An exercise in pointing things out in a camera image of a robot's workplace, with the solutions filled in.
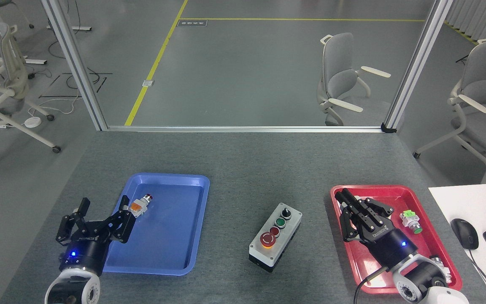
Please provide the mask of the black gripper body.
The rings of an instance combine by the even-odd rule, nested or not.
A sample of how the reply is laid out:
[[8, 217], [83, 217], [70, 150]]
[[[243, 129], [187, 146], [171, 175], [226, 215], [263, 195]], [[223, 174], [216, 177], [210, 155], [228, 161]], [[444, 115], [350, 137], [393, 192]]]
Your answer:
[[416, 253], [418, 247], [392, 221], [382, 221], [382, 226], [374, 225], [374, 231], [363, 224], [359, 225], [359, 236], [382, 267], [394, 268], [407, 256]]
[[65, 253], [60, 257], [60, 271], [79, 268], [95, 275], [101, 275], [110, 243], [110, 239], [98, 241], [93, 237], [71, 241], [66, 246]]

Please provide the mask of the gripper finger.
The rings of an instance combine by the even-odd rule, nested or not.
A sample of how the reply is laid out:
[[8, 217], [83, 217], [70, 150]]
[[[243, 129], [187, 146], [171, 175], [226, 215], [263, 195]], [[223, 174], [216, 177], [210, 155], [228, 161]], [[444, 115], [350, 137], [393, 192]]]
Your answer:
[[382, 202], [372, 198], [364, 200], [363, 212], [360, 213], [361, 219], [356, 224], [355, 216], [351, 217], [352, 225], [355, 228], [382, 228], [386, 225], [392, 226], [390, 215], [393, 213], [391, 206], [385, 205]]
[[73, 227], [77, 225], [78, 232], [88, 235], [89, 230], [84, 220], [85, 215], [89, 209], [90, 201], [88, 198], [82, 198], [79, 207], [71, 214], [64, 215], [61, 219], [59, 229], [56, 234], [56, 241], [62, 246], [66, 246], [71, 242], [71, 233]]
[[349, 192], [348, 189], [343, 189], [341, 192], [335, 194], [336, 200], [339, 202], [340, 206], [340, 227], [343, 233], [343, 240], [345, 242], [359, 241], [364, 244], [366, 241], [362, 240], [359, 235], [359, 230], [352, 227], [351, 217], [355, 216], [356, 224], [359, 223], [361, 219], [360, 213], [363, 212], [364, 200], [356, 199], [356, 197]]
[[136, 220], [130, 210], [129, 203], [130, 199], [127, 195], [123, 195], [119, 203], [119, 209], [107, 219], [110, 240], [112, 241], [119, 241], [125, 244], [129, 240]]

